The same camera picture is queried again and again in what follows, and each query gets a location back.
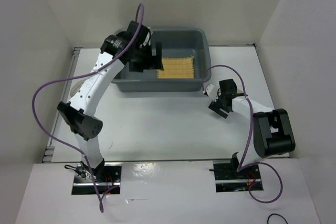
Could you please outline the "yellow bamboo mat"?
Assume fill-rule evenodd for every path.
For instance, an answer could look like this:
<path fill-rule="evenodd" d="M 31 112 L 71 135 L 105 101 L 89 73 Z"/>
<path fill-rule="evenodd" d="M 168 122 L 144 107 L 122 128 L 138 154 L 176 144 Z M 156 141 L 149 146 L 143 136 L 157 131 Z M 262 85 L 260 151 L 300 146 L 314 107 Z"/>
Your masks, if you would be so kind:
<path fill-rule="evenodd" d="M 163 58 L 163 70 L 157 70 L 158 79 L 194 79 L 193 56 L 185 58 Z"/>

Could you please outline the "clear glass plate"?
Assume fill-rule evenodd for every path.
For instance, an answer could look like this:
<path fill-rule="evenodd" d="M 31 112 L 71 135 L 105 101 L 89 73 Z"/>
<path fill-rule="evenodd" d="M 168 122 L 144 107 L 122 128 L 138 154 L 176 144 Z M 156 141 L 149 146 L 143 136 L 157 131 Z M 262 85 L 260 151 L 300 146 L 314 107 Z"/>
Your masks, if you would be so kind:
<path fill-rule="evenodd" d="M 72 98 L 74 95 L 76 95 L 76 93 L 80 90 L 80 88 L 82 87 L 84 81 L 78 81 L 76 82 L 73 87 L 70 89 L 70 97 Z"/>

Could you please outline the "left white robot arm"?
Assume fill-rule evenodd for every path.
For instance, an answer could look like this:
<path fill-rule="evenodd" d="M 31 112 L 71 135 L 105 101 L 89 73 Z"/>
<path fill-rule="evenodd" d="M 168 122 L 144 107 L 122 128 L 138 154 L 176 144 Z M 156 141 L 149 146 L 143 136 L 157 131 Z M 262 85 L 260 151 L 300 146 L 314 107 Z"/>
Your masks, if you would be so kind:
<path fill-rule="evenodd" d="M 93 182 L 104 177 L 104 158 L 98 140 L 103 122 L 94 115 L 97 106 L 112 80 L 124 67 L 131 72 L 163 69 L 162 44 L 155 44 L 156 54 L 153 54 L 151 35 L 150 28 L 131 21 L 125 31 L 108 36 L 100 47 L 92 75 L 68 102 L 60 102 L 57 106 L 83 152 L 82 169 Z"/>

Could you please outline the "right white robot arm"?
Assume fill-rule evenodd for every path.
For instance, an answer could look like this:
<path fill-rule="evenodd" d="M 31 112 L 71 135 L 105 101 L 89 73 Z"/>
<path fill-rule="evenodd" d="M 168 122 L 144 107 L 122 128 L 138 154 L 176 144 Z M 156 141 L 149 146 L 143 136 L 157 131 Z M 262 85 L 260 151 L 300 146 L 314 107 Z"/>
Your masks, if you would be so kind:
<path fill-rule="evenodd" d="M 273 109 L 250 99 L 238 91 L 233 79 L 209 84 L 203 93 L 212 100 L 208 108 L 221 117 L 227 118 L 234 112 L 250 122 L 246 147 L 230 159 L 230 172 L 235 178 L 244 177 L 252 164 L 295 150 L 295 138 L 285 109 Z"/>

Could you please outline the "grey plastic bin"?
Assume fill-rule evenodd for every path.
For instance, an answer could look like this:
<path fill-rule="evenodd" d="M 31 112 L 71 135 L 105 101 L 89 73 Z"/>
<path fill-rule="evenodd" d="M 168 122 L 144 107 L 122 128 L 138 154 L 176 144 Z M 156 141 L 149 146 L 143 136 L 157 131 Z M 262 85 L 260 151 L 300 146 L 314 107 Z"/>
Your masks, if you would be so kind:
<path fill-rule="evenodd" d="M 193 58 L 194 77 L 191 79 L 159 79 L 157 70 L 130 72 L 129 67 L 112 80 L 121 92 L 196 92 L 202 80 L 211 78 L 211 57 L 205 33 L 198 28 L 152 27 L 152 52 L 155 43 L 162 43 L 163 58 Z"/>

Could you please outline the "black rubber band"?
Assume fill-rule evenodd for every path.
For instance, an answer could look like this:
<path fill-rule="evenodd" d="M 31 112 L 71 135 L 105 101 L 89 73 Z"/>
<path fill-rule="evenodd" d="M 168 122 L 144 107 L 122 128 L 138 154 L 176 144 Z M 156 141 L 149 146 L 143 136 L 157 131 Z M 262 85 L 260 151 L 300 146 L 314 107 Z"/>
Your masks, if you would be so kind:
<path fill-rule="evenodd" d="M 288 221 L 284 216 L 282 216 L 280 214 L 272 213 L 267 217 L 267 221 L 266 221 L 266 224 L 271 224 L 271 223 L 285 223 L 285 224 L 288 224 Z"/>

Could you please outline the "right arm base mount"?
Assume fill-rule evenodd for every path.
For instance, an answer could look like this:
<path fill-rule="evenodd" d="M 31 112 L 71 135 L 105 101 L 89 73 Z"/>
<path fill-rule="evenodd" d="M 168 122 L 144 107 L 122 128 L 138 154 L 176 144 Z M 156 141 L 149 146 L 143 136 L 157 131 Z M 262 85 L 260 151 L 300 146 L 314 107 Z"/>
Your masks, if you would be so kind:
<path fill-rule="evenodd" d="M 264 189 L 258 165 L 237 173 L 229 160 L 213 161 L 209 171 L 214 175 L 217 193 L 248 191 L 250 186 L 252 191 Z"/>

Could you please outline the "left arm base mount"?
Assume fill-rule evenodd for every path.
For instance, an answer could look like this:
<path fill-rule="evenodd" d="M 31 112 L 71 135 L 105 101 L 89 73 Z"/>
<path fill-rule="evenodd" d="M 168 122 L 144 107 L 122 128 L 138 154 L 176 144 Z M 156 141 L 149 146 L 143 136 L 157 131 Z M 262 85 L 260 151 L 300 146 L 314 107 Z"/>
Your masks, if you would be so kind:
<path fill-rule="evenodd" d="M 72 183 L 72 195 L 94 195 L 96 193 L 89 171 L 83 168 L 80 163 L 76 165 L 66 164 L 64 168 L 75 173 Z M 121 174 L 121 163 L 105 163 L 102 174 L 95 177 L 99 194 L 118 195 L 121 187 Z"/>

